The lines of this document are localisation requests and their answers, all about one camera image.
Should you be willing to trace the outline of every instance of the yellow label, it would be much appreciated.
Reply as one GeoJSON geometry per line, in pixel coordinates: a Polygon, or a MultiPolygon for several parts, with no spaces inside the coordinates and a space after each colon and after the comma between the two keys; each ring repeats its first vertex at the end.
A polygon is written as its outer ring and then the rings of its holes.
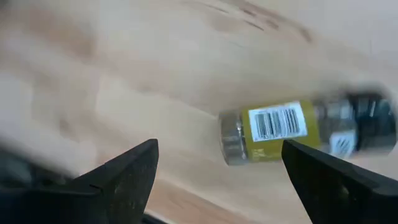
{"type": "Polygon", "coordinates": [[[310,147],[321,144],[315,110],[308,100],[246,108],[242,122],[248,156],[254,162],[281,159],[284,139],[310,147]]]}

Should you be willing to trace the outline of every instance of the barcode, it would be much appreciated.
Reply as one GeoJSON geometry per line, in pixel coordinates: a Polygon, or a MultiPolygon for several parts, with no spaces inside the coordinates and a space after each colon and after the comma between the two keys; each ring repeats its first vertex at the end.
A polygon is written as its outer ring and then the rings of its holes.
{"type": "Polygon", "coordinates": [[[294,138],[307,135],[299,102],[249,111],[253,141],[294,138]]]}

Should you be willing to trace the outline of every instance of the wooden surface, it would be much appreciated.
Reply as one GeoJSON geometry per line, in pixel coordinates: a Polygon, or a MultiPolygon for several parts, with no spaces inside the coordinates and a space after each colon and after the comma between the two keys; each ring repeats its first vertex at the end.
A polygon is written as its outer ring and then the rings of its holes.
{"type": "MultiPolygon", "coordinates": [[[[1,140],[79,175],[158,138],[149,213],[174,223],[310,223],[281,162],[224,163],[216,115],[369,83],[395,98],[395,5],[11,1],[0,13],[1,140]]],[[[394,177],[393,155],[356,162],[394,177]]]]}

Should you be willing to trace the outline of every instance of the light wood grain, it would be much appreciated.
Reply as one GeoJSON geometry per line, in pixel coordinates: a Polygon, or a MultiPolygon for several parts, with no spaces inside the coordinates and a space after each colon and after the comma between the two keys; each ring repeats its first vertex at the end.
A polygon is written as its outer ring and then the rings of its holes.
{"type": "Polygon", "coordinates": [[[148,209],[176,223],[310,223],[281,162],[224,163],[216,115],[368,83],[395,98],[395,5],[11,1],[1,11],[0,82],[27,87],[1,89],[10,96],[0,98],[10,106],[1,119],[24,125],[24,136],[44,130],[64,142],[21,153],[71,175],[158,138],[160,182],[148,209]]]}

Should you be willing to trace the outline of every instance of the white label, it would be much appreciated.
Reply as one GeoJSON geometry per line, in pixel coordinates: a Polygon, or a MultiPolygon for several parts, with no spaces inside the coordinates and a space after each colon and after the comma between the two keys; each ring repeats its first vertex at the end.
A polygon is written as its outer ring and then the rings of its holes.
{"type": "Polygon", "coordinates": [[[355,130],[333,133],[330,136],[330,154],[339,158],[349,157],[356,146],[355,130]]]}
{"type": "Polygon", "coordinates": [[[253,141],[296,138],[307,135],[300,102],[249,110],[253,141]]]}

